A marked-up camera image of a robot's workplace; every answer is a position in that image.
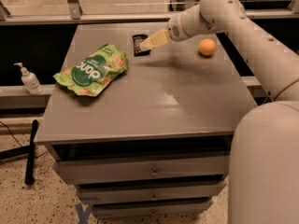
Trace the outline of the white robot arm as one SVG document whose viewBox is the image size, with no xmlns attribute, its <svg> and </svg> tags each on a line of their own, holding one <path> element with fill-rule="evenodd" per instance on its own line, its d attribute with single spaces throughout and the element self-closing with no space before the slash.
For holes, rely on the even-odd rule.
<svg viewBox="0 0 299 224">
<path fill-rule="evenodd" d="M 238 0 L 200 0 L 140 47 L 222 31 L 270 98 L 237 125 L 231 145 L 228 224 L 299 224 L 299 58 L 249 19 Z"/>
</svg>

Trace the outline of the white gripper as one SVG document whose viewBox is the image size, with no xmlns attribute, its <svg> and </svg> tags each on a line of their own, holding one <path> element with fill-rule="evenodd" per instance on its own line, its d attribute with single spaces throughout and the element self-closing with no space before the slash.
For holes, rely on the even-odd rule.
<svg viewBox="0 0 299 224">
<path fill-rule="evenodd" d="M 140 44 L 140 49 L 142 51 L 155 49 L 167 44 L 170 38 L 175 42 L 180 42 L 197 35 L 209 35 L 216 32 L 213 25 L 201 15 L 199 5 L 190 7 L 174 15 L 168 21 L 166 30 L 161 29 L 146 38 Z"/>
</svg>

